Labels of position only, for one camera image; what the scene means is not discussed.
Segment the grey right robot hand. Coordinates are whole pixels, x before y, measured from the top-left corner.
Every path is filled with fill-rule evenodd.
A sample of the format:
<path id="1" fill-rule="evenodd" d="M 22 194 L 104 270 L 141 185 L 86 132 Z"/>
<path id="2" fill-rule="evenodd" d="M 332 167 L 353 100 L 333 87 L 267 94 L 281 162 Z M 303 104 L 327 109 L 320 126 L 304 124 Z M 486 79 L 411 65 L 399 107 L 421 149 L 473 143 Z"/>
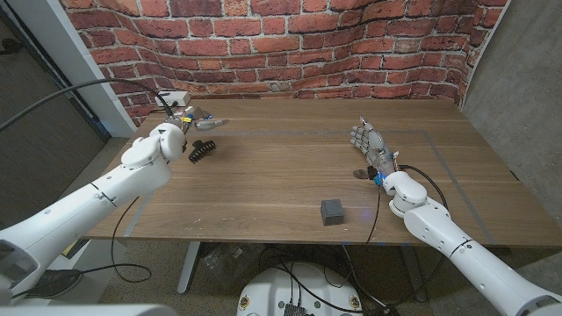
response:
<path id="1" fill-rule="evenodd" d="M 350 143 L 364 155 L 370 166 L 386 178 L 397 171 L 394 154 L 386 145 L 380 132 L 364 117 L 360 117 L 360 125 L 353 126 L 350 132 Z"/>

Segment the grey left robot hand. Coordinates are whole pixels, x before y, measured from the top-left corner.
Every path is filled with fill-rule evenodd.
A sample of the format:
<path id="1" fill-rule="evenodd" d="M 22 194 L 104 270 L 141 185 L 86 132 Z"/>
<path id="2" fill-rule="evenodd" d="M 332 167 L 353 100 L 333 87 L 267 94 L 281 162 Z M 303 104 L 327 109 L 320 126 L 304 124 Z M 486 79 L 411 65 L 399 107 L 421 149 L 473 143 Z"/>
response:
<path id="1" fill-rule="evenodd" d="M 166 122 L 179 127 L 183 133 L 187 133 L 192 128 L 199 131 L 209 131 L 228 124 L 229 120 L 215 119 L 210 112 L 199 106 L 187 106 L 182 110 L 174 111 L 172 116 L 166 119 Z"/>

